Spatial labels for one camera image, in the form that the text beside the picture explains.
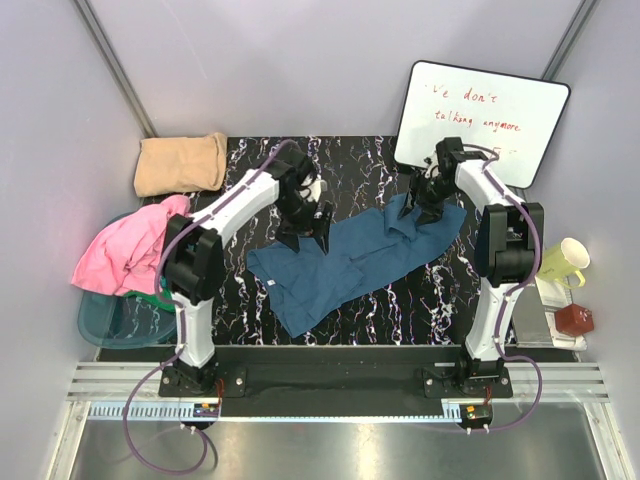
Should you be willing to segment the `blue t shirt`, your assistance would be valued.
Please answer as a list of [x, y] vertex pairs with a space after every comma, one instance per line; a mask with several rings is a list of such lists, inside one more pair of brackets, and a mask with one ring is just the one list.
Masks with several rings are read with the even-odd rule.
[[291, 337], [436, 260], [454, 243], [465, 209], [447, 204], [439, 221], [419, 225], [419, 208], [399, 216], [405, 198], [395, 195], [382, 210], [369, 208], [333, 224], [327, 254], [310, 238], [300, 240], [299, 252], [280, 242], [249, 251], [247, 268], [266, 287], [271, 310]]

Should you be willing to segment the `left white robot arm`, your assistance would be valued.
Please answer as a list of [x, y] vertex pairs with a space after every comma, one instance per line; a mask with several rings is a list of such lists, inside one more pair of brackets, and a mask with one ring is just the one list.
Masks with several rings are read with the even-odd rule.
[[226, 276], [227, 243], [255, 215], [275, 206], [277, 241], [298, 252], [301, 239], [312, 238], [327, 253], [333, 206], [320, 201], [325, 189], [309, 156], [285, 140], [211, 205], [168, 220], [154, 287], [169, 292], [178, 343], [163, 368], [162, 395], [206, 396], [222, 385], [211, 327], [214, 298]]

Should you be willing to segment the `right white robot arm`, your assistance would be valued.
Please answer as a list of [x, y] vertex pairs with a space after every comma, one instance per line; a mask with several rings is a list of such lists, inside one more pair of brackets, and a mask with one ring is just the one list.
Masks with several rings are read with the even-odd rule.
[[420, 225], [444, 216], [446, 200], [464, 193], [481, 215], [473, 267], [481, 279], [474, 320], [455, 366], [434, 382], [445, 392], [485, 397], [509, 384], [504, 344], [521, 291], [541, 263], [544, 209], [527, 203], [497, 178], [496, 152], [446, 137], [423, 167], [411, 174], [399, 215], [420, 212]]

